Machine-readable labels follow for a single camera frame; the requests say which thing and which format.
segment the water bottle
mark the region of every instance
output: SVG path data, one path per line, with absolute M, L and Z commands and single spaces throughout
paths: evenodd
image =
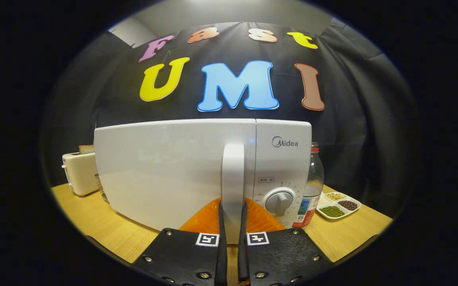
M 318 206 L 319 198 L 324 186 L 324 168 L 319 159 L 319 147 L 317 142 L 312 142 L 311 147 L 311 165 L 309 167 L 309 176 L 307 177 L 307 185 L 303 193 L 300 210 L 293 223 L 293 228 L 303 228 L 307 226 L 311 220 L 316 207 Z

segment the midea logo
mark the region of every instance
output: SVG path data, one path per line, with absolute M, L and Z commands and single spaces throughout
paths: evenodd
M 280 136 L 275 136 L 273 139 L 271 139 L 271 145 L 273 147 L 280 147 L 280 146 L 298 146 L 298 142 L 291 142 L 291 141 L 285 141 L 282 139 Z

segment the letter m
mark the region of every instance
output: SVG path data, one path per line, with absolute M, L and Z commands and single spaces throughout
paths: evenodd
M 243 105 L 248 109 L 275 109 L 278 100 L 273 97 L 270 83 L 270 69 L 273 65 L 264 60 L 248 62 L 238 77 L 223 63 L 202 67 L 206 73 L 204 98 L 198 104 L 200 112 L 215 112 L 222 108 L 218 100 L 218 89 L 230 108 L 236 108 L 243 92 L 248 87 L 248 98 Z

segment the table surface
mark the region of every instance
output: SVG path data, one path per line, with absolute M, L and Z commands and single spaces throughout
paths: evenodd
M 324 186 L 323 192 L 335 190 Z M 68 184 L 52 188 L 58 204 L 71 223 L 84 235 L 89 235 L 107 249 L 132 263 L 151 244 L 159 230 L 148 228 L 119 213 L 104 201 L 100 192 L 85 197 L 74 194 Z M 391 223 L 388 216 L 367 207 L 338 220 L 328 220 L 316 213 L 303 228 L 324 254 L 335 262 L 355 250 L 371 236 L 381 233 Z M 238 281 L 238 246 L 227 247 L 227 282 Z

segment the red bean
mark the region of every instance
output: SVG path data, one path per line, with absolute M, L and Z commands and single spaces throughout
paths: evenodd
M 352 201 L 339 201 L 338 204 L 350 211 L 356 210 L 356 208 L 358 208 L 358 205 L 356 203 L 353 203 Z

